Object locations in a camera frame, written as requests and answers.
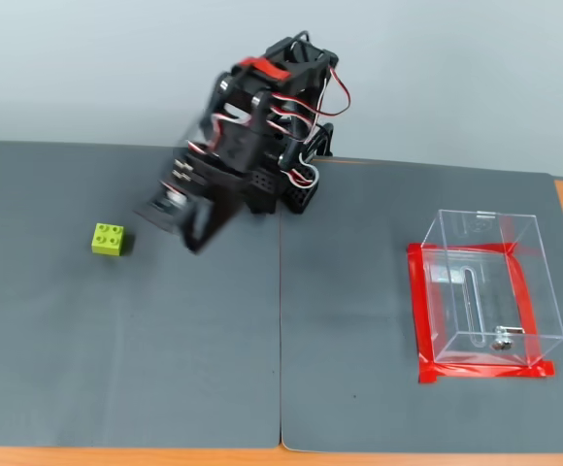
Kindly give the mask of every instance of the clear acrylic box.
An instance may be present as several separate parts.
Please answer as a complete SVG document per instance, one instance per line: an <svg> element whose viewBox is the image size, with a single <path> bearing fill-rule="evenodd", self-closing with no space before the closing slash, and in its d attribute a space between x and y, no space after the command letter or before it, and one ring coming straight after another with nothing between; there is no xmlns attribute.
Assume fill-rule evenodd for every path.
<svg viewBox="0 0 563 466"><path fill-rule="evenodd" d="M535 216L438 211L421 257L435 362L532 366L563 341Z"/></svg>

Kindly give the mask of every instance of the orange table edge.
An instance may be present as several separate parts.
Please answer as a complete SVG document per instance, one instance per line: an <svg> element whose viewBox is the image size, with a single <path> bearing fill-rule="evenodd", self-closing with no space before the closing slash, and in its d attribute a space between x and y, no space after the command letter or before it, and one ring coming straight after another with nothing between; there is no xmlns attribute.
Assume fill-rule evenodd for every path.
<svg viewBox="0 0 563 466"><path fill-rule="evenodd" d="M563 208L563 182L555 182ZM0 466L154 466L207 464L563 466L563 454L308 453L275 449L71 449L0 447Z"/></svg>

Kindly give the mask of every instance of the gray mat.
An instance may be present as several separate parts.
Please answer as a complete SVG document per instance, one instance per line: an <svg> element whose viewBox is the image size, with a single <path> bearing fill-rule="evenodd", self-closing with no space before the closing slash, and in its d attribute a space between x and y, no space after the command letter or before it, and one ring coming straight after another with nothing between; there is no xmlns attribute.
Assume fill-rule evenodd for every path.
<svg viewBox="0 0 563 466"><path fill-rule="evenodd" d="M279 222L191 255L131 211L169 157L0 144L0 445L278 444ZM99 221L130 255L91 253Z"/></svg>
<svg viewBox="0 0 563 466"><path fill-rule="evenodd" d="M406 247L438 209L538 216L563 318L553 180L426 165L320 163L303 217L282 217L281 431L317 451L563 451L557 376L417 382Z"/></svg>

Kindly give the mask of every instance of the gray wall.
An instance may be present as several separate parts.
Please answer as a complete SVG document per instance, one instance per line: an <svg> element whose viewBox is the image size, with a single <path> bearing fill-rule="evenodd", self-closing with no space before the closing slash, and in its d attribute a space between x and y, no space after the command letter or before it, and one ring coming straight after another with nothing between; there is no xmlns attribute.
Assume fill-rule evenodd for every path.
<svg viewBox="0 0 563 466"><path fill-rule="evenodd" d="M306 27L352 91L337 155L563 176L563 0L0 0L0 140L172 145Z"/></svg>

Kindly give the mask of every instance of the green lego brick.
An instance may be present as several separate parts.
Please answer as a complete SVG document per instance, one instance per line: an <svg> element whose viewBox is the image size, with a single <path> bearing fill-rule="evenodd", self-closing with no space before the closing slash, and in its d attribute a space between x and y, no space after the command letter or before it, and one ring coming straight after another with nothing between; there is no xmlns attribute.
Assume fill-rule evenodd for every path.
<svg viewBox="0 0 563 466"><path fill-rule="evenodd" d="M96 223L91 251L95 254L119 255L124 240L124 227Z"/></svg>

